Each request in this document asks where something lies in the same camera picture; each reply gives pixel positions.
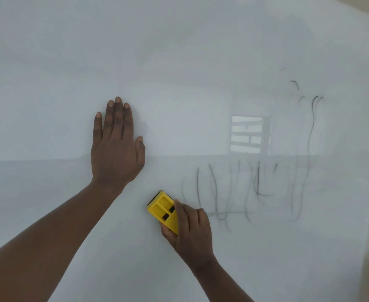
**hand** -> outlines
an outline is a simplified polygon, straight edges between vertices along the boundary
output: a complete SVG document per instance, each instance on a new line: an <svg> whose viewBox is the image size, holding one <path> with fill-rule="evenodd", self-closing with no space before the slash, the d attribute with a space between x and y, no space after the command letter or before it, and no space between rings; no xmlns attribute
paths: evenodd
<svg viewBox="0 0 369 302"><path fill-rule="evenodd" d="M127 183L133 181L145 163L142 137L134 142L134 124L130 105L123 106L120 97L109 101L102 128L98 112L93 125L91 149L92 182L96 182L116 197Z"/></svg>
<svg viewBox="0 0 369 302"><path fill-rule="evenodd" d="M216 262L212 252L212 234L209 219L204 209L193 209L175 200L175 210L179 223L176 235L163 223L162 235L168 240L189 268L196 273L210 263Z"/></svg>

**person's right arm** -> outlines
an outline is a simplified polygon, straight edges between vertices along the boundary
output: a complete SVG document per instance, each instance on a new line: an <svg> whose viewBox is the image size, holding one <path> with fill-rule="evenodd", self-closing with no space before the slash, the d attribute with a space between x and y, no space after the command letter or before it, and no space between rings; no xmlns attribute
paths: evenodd
<svg viewBox="0 0 369 302"><path fill-rule="evenodd" d="M212 252L211 227L202 208L175 200L179 235L160 223L162 235L189 266L211 302L253 302L221 267Z"/></svg>

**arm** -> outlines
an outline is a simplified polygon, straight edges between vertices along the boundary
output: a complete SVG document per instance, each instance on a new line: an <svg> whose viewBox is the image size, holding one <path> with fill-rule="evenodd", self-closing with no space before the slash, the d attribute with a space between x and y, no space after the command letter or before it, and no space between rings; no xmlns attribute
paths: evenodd
<svg viewBox="0 0 369 302"><path fill-rule="evenodd" d="M253 302L221 267L212 252L211 227L202 208L175 200L179 235L160 223L162 235L189 266L211 302Z"/></svg>
<svg viewBox="0 0 369 302"><path fill-rule="evenodd" d="M131 108L117 97L107 104L103 128L101 113L95 117L91 183L0 248L0 301L47 301L84 239L144 162Z"/></svg>

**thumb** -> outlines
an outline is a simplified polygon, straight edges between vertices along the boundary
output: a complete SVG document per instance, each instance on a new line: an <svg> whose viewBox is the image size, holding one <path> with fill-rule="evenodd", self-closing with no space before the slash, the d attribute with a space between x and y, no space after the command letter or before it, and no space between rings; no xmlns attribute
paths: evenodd
<svg viewBox="0 0 369 302"><path fill-rule="evenodd" d="M137 163L143 168L145 164L145 145L141 136L135 141L135 149L137 152Z"/></svg>
<svg viewBox="0 0 369 302"><path fill-rule="evenodd" d="M176 241L177 241L177 235L171 231L167 226L165 226L163 223L159 222L159 225L161 226L161 233L164 238L167 239L167 241L171 244L173 248L176 247Z"/></svg>

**forearm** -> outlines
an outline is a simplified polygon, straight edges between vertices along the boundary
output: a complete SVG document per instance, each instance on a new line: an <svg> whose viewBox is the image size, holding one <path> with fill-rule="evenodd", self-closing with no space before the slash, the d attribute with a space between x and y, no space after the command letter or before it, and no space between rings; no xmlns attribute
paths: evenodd
<svg viewBox="0 0 369 302"><path fill-rule="evenodd" d="M193 271L211 302L253 302L217 260Z"/></svg>
<svg viewBox="0 0 369 302"><path fill-rule="evenodd" d="M91 183L1 247L0 301L47 301L117 195Z"/></svg>

